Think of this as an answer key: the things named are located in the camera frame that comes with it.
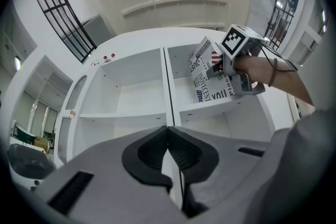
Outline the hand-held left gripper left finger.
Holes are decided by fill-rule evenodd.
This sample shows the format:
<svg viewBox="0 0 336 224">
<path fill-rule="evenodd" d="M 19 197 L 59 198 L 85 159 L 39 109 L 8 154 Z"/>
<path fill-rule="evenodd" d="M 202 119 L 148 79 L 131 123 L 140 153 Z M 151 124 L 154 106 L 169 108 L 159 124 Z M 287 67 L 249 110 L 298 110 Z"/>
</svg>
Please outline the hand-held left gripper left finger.
<svg viewBox="0 0 336 224">
<path fill-rule="evenodd" d="M 129 144 L 122 152 L 125 170 L 137 181 L 150 186 L 173 187 L 170 177 L 162 174 L 163 158 L 168 150 L 167 127 L 145 130 L 145 136 Z"/>
</svg>

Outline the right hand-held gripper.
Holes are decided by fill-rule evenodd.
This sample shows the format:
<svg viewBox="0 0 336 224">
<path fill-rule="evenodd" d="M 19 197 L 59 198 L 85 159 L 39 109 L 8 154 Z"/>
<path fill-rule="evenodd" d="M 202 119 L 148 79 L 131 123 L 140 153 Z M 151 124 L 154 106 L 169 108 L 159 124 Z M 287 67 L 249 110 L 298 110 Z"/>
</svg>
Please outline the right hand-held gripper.
<svg viewBox="0 0 336 224">
<path fill-rule="evenodd" d="M 225 75 L 229 76 L 236 95 L 257 95 L 265 92 L 262 83 L 253 86 L 251 78 L 242 71 L 236 71 L 234 63 L 238 57 L 258 56 L 264 39 L 254 30 L 232 24 L 221 41 L 222 56 L 212 56 L 212 66 L 206 71 L 208 78 Z"/>
</svg>

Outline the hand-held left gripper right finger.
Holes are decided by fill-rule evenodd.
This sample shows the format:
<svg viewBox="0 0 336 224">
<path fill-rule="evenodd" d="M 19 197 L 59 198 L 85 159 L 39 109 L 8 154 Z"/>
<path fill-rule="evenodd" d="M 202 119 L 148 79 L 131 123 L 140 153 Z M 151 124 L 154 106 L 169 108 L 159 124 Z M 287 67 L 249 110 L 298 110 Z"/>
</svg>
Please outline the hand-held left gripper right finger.
<svg viewBox="0 0 336 224">
<path fill-rule="evenodd" d="M 218 151 L 188 134 L 188 129 L 167 128 L 168 150 L 184 175 L 186 184 L 207 180 L 219 163 Z"/>
</svg>

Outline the person's right hand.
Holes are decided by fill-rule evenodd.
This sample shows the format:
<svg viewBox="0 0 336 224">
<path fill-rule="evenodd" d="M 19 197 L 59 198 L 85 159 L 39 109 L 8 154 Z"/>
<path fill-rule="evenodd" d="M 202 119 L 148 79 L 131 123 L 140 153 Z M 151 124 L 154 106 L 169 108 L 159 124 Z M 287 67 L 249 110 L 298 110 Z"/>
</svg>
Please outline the person's right hand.
<svg viewBox="0 0 336 224">
<path fill-rule="evenodd" d="M 242 56 L 235 59 L 234 68 L 237 72 L 247 74 L 252 82 L 268 84 L 271 80 L 273 68 L 266 58 Z"/>
</svg>

